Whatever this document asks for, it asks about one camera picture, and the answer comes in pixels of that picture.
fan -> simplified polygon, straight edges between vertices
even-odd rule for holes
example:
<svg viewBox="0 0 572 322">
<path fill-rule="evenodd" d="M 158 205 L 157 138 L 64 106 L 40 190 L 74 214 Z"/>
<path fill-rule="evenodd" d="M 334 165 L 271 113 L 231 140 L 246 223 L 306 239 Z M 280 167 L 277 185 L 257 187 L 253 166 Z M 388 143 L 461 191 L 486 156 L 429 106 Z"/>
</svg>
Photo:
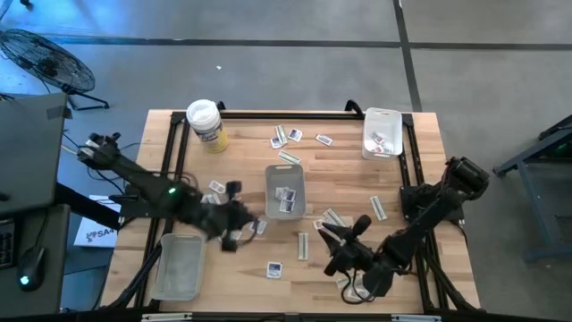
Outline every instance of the fan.
<svg viewBox="0 0 572 322">
<path fill-rule="evenodd" d="M 106 101 L 86 95 L 96 86 L 93 72 L 78 58 L 53 42 L 26 30 L 10 29 L 0 33 L 2 51 L 26 72 L 51 84 L 68 95 L 80 95 L 103 103 L 102 106 L 77 107 L 74 110 L 109 108 Z"/>
</svg>

yellow label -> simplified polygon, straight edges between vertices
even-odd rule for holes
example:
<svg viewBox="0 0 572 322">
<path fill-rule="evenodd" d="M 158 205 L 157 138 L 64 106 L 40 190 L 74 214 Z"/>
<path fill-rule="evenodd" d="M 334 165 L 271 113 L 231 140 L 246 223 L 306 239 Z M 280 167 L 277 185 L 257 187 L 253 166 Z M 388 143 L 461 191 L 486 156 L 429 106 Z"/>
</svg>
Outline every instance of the yellow label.
<svg viewBox="0 0 572 322">
<path fill-rule="evenodd" d="M 226 130 L 222 123 L 218 128 L 208 133 L 197 133 L 197 136 L 205 145 L 206 152 L 209 153 L 222 152 L 229 145 Z"/>
</svg>

wooden tabletop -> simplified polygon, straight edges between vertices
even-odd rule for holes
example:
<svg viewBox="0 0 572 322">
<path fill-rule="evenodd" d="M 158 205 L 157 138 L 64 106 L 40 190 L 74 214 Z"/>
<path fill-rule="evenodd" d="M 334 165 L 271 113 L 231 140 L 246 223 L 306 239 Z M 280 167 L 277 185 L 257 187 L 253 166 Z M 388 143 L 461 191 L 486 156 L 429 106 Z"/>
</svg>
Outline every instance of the wooden tabletop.
<svg viewBox="0 0 572 322">
<path fill-rule="evenodd" d="M 151 110 L 139 149 L 138 164 L 159 170 L 163 160 L 171 110 Z M 425 180 L 438 182 L 444 170 L 443 150 L 437 117 L 433 113 L 413 113 L 416 137 Z M 278 222 L 264 216 L 265 168 L 284 164 L 270 138 L 274 126 L 283 124 L 303 131 L 300 143 L 290 142 L 285 150 L 302 158 L 307 195 L 307 218 L 298 222 Z M 419 286 L 415 276 L 395 276 L 393 286 L 373 303 L 348 305 L 341 301 L 335 277 L 324 274 L 329 262 L 326 247 L 312 220 L 332 208 L 348 224 L 360 215 L 374 219 L 369 197 L 379 196 L 388 219 L 373 220 L 360 240 L 376 248 L 387 234 L 405 227 L 400 213 L 398 190 L 402 185 L 397 159 L 384 162 L 361 157 L 362 121 L 333 120 L 225 120 L 228 148 L 208 154 L 191 133 L 184 171 L 196 175 L 200 189 L 207 191 L 211 180 L 242 181 L 240 194 L 248 208 L 268 221 L 265 233 L 236 254 L 220 251 L 218 241 L 206 246 L 206 266 L 199 296 L 193 301 L 162 301 L 163 311 L 245 311 L 245 312 L 344 312 L 344 313 L 415 313 L 422 312 Z M 315 140 L 316 134 L 334 140 L 331 147 Z M 181 129 L 178 130 L 179 141 Z M 406 156 L 411 168 L 408 136 L 404 131 Z M 174 167 L 178 143 L 172 153 Z M 415 174 L 410 170 L 412 183 Z M 102 304 L 115 300 L 138 271 L 143 258 L 149 219 L 137 219 L 119 232 L 111 267 L 105 283 Z M 176 224 L 174 233 L 196 233 L 192 227 Z M 298 260 L 298 232 L 309 236 L 309 260 Z M 247 227 L 243 237 L 249 236 Z M 458 290 L 473 305 L 479 305 L 467 247 L 458 228 L 448 222 L 435 229 L 442 268 Z M 282 279 L 265 276 L 268 261 L 283 263 Z M 153 287 L 156 272 L 151 272 L 147 293 Z M 437 303 L 434 282 L 429 275 L 433 303 Z"/>
</svg>

gray floor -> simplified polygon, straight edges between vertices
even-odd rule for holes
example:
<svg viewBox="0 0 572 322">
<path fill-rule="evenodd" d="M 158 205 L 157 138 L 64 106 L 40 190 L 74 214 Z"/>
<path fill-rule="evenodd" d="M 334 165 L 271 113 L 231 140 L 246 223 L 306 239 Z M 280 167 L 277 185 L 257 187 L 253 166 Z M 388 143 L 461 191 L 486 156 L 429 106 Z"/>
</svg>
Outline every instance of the gray floor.
<svg viewBox="0 0 572 322">
<path fill-rule="evenodd" d="M 565 0 L 401 3 L 411 41 L 571 41 L 572 3 Z M 31 12 L 15 2 L 0 29 L 16 27 L 56 35 L 130 38 L 399 40 L 390 0 L 53 0 L 38 1 Z M 124 144 L 139 141 L 148 109 L 184 108 L 197 98 L 247 109 L 337 110 L 348 98 L 362 106 L 412 109 L 400 49 L 64 47 L 96 75 L 92 94 L 113 106 L 75 113 L 66 128 L 77 141 L 93 131 L 120 131 Z M 483 168 L 513 156 L 572 111 L 572 52 L 413 50 L 412 56 L 423 110 L 438 114 L 447 154 L 470 157 Z M 9 61 L 0 60 L 0 70 L 0 92 L 46 92 L 38 80 Z M 127 153 L 136 156 L 137 147 Z M 90 180 L 72 155 L 62 154 L 60 169 L 60 181 L 81 193 L 114 193 L 113 187 Z M 495 313 L 570 320 L 572 262 L 527 265 L 521 259 L 539 239 L 519 178 L 492 178 L 486 194 L 467 203 L 465 210 L 483 307 Z M 74 251 L 75 259 L 69 261 L 75 270 L 82 263 L 93 267 L 108 260 L 108 253 L 94 260 L 71 247 Z M 67 275 L 63 306 L 90 309 L 104 271 Z M 77 283 L 85 287 L 73 287 Z"/>
</svg>

computer mouse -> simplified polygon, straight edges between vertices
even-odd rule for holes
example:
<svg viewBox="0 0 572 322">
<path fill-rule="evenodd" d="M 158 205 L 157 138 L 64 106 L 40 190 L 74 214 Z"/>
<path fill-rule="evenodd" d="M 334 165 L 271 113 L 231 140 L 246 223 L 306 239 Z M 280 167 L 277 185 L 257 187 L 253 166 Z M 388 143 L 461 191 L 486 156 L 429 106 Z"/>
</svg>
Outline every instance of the computer mouse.
<svg viewBox="0 0 572 322">
<path fill-rule="evenodd" d="M 46 249 L 34 246 L 18 260 L 18 285 L 24 292 L 36 290 L 44 282 Z"/>
</svg>

